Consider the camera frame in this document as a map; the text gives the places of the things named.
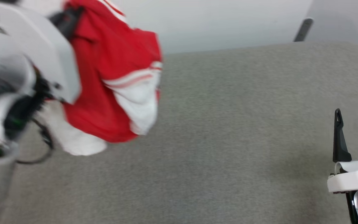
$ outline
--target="white sleeve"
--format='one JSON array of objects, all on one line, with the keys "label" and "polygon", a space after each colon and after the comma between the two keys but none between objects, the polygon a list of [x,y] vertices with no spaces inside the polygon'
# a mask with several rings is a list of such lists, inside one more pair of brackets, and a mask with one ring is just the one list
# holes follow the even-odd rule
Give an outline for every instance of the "white sleeve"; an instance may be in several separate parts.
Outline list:
[{"label": "white sleeve", "polygon": [[156,90],[161,69],[161,62],[153,62],[149,68],[131,72],[123,78],[104,80],[131,120],[131,131],[137,135],[146,135],[157,120]]}]

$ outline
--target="red fabric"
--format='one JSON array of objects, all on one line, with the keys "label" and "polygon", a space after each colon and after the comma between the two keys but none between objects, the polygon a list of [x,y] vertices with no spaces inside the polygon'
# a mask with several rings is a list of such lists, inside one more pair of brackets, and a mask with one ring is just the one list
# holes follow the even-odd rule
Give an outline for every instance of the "red fabric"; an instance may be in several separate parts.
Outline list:
[{"label": "red fabric", "polygon": [[77,58],[82,92],[74,105],[64,104],[67,121],[108,142],[126,142],[137,135],[103,80],[115,80],[162,61],[155,33],[131,29],[101,1],[69,0],[65,7],[85,8],[71,44]]}]

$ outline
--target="black cable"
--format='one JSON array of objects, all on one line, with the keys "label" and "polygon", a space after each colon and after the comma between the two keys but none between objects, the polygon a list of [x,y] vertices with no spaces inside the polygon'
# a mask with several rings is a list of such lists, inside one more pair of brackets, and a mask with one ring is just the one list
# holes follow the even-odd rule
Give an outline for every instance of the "black cable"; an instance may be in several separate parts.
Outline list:
[{"label": "black cable", "polygon": [[22,164],[22,165],[35,165],[35,164],[40,164],[45,162],[47,159],[49,159],[54,151],[54,144],[53,144],[53,140],[52,140],[52,136],[51,133],[49,132],[48,128],[44,125],[42,125],[39,121],[37,121],[36,119],[33,119],[33,122],[40,127],[40,134],[42,136],[43,141],[48,145],[49,149],[48,152],[42,156],[40,159],[36,159],[33,161],[22,161],[22,160],[17,160],[16,162],[18,164]]}]

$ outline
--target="white fabric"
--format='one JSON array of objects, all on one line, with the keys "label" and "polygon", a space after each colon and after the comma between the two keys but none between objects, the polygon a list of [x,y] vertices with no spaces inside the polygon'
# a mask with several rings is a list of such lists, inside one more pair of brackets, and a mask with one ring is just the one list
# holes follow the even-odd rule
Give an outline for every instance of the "white fabric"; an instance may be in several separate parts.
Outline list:
[{"label": "white fabric", "polygon": [[149,68],[131,72],[123,78],[104,80],[131,120],[131,131],[137,135],[146,135],[157,120],[158,99],[155,92],[161,69],[161,62],[153,62]]},{"label": "white fabric", "polygon": [[63,150],[74,156],[91,156],[104,151],[107,143],[96,136],[71,126],[66,120],[60,102],[49,101],[39,114]]}]

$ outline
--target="red and white garment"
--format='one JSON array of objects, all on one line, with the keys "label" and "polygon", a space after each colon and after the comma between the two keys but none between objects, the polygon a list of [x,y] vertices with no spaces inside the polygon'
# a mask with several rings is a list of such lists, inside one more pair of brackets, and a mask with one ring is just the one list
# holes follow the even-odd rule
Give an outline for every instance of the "red and white garment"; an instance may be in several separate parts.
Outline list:
[{"label": "red and white garment", "polygon": [[68,0],[84,7],[71,40],[82,92],[74,105],[49,102],[41,115],[64,150],[92,155],[107,142],[146,135],[158,113],[162,55],[155,33],[132,29],[110,0]]}]

